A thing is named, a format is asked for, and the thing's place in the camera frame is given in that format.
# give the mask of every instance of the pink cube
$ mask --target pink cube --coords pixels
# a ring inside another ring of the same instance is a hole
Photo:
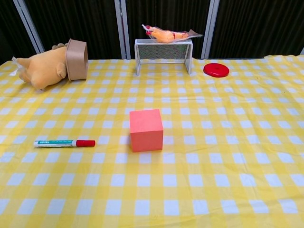
[[[163,126],[160,110],[131,111],[130,135],[133,152],[162,150]]]

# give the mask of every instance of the yellow checkered tablecloth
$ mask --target yellow checkered tablecloth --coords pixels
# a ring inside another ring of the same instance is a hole
[[[0,227],[304,227],[304,57],[192,64],[93,60],[44,92],[0,66]],[[129,147],[142,109],[161,111],[162,152]]]

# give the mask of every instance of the red marker cap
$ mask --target red marker cap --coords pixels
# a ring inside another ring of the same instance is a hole
[[[204,73],[212,77],[226,77],[229,69],[220,63],[208,63],[204,66]]]
[[[77,147],[94,147],[95,140],[76,140]]]

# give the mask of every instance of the red disc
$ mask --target red disc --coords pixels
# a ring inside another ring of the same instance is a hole
[[[208,63],[204,66],[204,73],[212,77],[226,77],[229,69],[220,63]]]

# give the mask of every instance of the stuffed toy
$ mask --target stuffed toy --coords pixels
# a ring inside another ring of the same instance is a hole
[[[66,48],[67,44],[60,43],[52,50],[30,58],[13,58],[18,66],[19,78],[31,83],[37,90],[58,83],[67,76]]]

